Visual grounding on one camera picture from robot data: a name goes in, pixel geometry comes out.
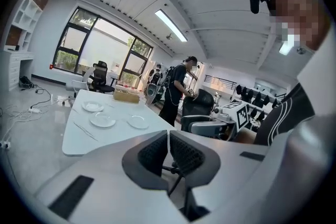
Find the white table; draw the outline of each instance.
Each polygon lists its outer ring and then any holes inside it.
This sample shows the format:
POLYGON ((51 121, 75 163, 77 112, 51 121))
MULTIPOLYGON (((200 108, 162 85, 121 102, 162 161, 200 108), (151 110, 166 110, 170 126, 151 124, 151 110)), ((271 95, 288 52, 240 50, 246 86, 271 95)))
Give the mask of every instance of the white table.
POLYGON ((119 75, 117 73, 115 73, 113 71, 110 71, 110 72, 107 73, 106 81, 108 81, 109 79, 112 79, 112 82, 111 82, 111 87, 112 87, 114 81, 117 80, 118 77, 119 77, 119 75))
POLYGON ((109 94, 80 90, 68 118, 62 151, 66 155, 84 155, 105 145, 161 130, 170 131, 175 130, 175 128, 160 118, 143 102, 139 102, 139 104, 120 102, 114 100, 113 96, 109 94), (85 101, 96 101, 103 104, 104 112, 110 113, 116 119, 115 125, 106 129, 92 125, 89 121, 92 113, 82 108, 82 103, 85 101), (140 130, 130 126, 127 123, 127 119, 132 115, 139 115, 145 118, 149 123, 149 127, 140 130), (98 141, 87 135, 75 123, 94 135, 98 141))

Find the black office chair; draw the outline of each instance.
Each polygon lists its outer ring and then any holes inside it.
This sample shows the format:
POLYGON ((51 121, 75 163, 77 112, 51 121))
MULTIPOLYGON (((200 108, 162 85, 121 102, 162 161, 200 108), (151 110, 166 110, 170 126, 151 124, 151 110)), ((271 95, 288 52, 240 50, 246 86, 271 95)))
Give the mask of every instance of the black office chair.
POLYGON ((91 84, 93 89, 102 93, 114 92, 114 87, 106 85, 107 64, 103 61, 99 61, 98 63, 94 63, 93 67, 95 70, 93 76, 90 76, 93 80, 91 84))
POLYGON ((193 97, 185 97, 182 106, 181 131, 191 132, 189 129, 191 123, 211 120, 209 115, 214 103, 213 96, 203 89, 199 89, 195 100, 193 97))

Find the person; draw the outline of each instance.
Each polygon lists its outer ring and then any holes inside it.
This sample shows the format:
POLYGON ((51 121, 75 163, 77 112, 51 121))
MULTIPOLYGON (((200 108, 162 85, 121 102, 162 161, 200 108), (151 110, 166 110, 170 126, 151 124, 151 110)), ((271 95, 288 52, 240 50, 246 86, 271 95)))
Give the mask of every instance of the person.
MULTIPOLYGON (((323 41, 326 40, 326 36, 332 32, 331 19, 322 0, 265 1, 271 16, 275 17, 276 22, 281 23, 286 28, 289 35, 295 36, 295 40, 298 41, 300 48, 303 50, 317 51, 323 41)), ((238 134, 236 142, 269 146, 276 135, 286 133, 301 121, 314 116, 315 111, 306 91, 309 90, 312 95, 312 93, 315 94, 313 92, 315 89, 309 87, 307 81, 312 83, 312 79, 319 78, 312 77, 313 68, 310 70, 311 67, 312 64, 308 63, 301 71, 298 75, 299 83, 282 100, 279 106, 269 113, 257 134, 243 129, 238 134)))
POLYGON ((171 78, 164 95, 163 108, 159 116, 167 123, 174 126, 177 117, 177 111, 182 95, 191 97, 192 95, 184 88, 183 80, 187 71, 191 71, 193 67, 197 66, 197 59, 195 56, 188 57, 182 64, 176 66, 171 74, 171 78))

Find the black t-shirt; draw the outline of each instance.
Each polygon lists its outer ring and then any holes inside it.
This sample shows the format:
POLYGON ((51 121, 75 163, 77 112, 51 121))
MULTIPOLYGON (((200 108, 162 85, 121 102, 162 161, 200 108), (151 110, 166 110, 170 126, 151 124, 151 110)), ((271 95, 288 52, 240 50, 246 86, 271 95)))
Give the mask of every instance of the black t-shirt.
POLYGON ((270 146, 276 135, 286 133, 301 121, 314 116, 314 110, 303 90, 298 84, 265 118, 257 131, 254 144, 270 146))
POLYGON ((166 98, 172 98, 172 102, 177 105, 180 102, 180 99, 182 97, 182 92, 179 91, 177 87, 174 85, 174 81, 179 81, 182 86, 184 86, 183 80, 185 78, 185 75, 187 74, 187 68, 184 64, 178 65, 173 69, 172 76, 170 78, 169 83, 169 91, 166 91, 165 99, 166 98))

